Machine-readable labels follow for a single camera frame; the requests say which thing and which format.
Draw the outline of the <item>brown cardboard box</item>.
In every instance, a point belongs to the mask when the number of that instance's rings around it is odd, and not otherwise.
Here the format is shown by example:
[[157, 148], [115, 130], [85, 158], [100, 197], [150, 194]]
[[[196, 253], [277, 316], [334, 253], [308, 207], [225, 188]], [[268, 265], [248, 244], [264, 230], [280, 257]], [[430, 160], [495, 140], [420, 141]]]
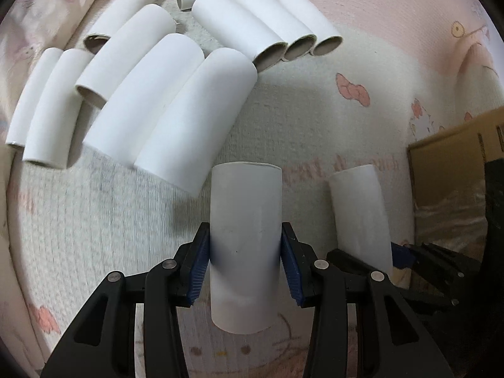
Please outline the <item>brown cardboard box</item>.
[[414, 244], [484, 256], [484, 165], [503, 157], [503, 108], [408, 146]]

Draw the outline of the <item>flattened white tube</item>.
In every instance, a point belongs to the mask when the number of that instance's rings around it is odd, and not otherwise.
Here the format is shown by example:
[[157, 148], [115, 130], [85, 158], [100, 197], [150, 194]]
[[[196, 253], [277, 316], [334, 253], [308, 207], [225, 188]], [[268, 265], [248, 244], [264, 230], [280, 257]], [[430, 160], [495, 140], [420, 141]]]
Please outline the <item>flattened white tube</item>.
[[132, 167], [164, 108], [203, 60], [193, 39], [168, 34], [120, 83], [87, 131], [84, 146]]

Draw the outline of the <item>long white nested tube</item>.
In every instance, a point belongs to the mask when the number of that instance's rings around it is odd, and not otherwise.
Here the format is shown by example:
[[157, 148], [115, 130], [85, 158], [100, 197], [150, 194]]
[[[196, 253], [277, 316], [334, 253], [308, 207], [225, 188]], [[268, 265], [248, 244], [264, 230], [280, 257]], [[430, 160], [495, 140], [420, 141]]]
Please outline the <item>long white nested tube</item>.
[[84, 35], [84, 48], [96, 54], [145, 5], [156, 0], [114, 0]]

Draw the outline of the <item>white tube under box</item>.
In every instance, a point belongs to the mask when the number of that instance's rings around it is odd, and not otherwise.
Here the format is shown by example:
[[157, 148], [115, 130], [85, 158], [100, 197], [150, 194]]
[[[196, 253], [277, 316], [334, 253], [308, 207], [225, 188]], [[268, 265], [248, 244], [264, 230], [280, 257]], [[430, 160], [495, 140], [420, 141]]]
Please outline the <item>white tube under box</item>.
[[262, 72], [280, 62], [287, 43], [235, 0], [196, 0], [191, 14], [221, 45], [235, 49]]

